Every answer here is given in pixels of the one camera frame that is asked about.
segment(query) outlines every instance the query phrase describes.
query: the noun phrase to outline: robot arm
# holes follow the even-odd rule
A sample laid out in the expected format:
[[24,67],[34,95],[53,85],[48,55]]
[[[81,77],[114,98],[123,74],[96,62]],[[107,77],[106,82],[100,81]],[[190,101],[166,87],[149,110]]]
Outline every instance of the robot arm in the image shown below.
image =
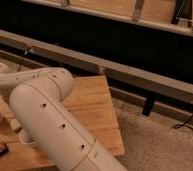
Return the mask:
[[15,117],[62,171],[126,171],[60,104],[73,81],[61,68],[19,84],[9,98]]

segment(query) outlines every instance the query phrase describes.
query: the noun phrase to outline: wooden tabletop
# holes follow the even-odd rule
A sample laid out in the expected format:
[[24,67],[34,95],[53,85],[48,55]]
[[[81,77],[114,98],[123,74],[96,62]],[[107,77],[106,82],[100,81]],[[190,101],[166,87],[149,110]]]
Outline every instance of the wooden tabletop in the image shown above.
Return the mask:
[[[63,102],[70,112],[114,155],[124,154],[124,146],[104,76],[79,77],[71,95]],[[21,144],[9,125],[13,114],[0,96],[0,112],[6,120],[0,124],[0,142],[6,142],[9,153],[0,157],[0,170],[24,170],[53,166],[40,149]]]

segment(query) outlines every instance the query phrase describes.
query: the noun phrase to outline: black cable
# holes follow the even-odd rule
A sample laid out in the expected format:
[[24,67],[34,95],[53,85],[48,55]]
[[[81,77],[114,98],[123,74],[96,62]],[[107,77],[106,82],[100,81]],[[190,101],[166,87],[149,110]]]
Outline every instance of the black cable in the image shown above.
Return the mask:
[[179,128],[182,128],[184,126],[184,127],[187,127],[187,128],[189,128],[190,130],[193,131],[193,127],[187,125],[187,123],[189,123],[192,119],[193,119],[193,114],[185,122],[183,122],[182,124],[176,124],[176,125],[173,126],[173,128],[174,129],[179,129]]
[[20,61],[20,63],[19,63],[19,67],[18,67],[18,69],[17,69],[17,72],[20,72],[20,71],[21,71],[22,65],[23,65],[23,61],[24,61],[24,57],[21,58],[21,61]]

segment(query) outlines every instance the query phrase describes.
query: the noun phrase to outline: hole on robot arm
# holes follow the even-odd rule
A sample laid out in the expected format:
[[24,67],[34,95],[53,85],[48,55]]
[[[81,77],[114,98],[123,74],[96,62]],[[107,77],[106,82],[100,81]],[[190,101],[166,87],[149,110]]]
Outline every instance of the hole on robot arm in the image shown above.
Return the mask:
[[81,149],[81,150],[84,150],[84,149],[85,149],[85,145],[82,144],[82,145],[80,146],[80,149]]
[[44,109],[46,107],[46,103],[43,103],[42,105],[40,105],[40,109]]

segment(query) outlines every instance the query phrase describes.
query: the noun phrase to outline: metal bracket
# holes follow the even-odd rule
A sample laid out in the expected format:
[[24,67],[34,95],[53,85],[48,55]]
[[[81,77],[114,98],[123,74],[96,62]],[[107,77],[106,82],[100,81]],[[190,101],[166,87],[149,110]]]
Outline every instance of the metal bracket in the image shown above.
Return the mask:
[[68,6],[70,3],[69,3],[69,0],[61,0],[61,6],[62,7],[66,7]]
[[140,19],[144,3],[145,0],[136,0],[135,9],[133,13],[133,21],[138,21]]
[[105,67],[103,67],[103,66],[98,66],[98,73],[100,74],[100,75],[105,75]]
[[28,46],[28,48],[24,52],[24,55],[26,56],[29,52],[34,52],[32,46]]

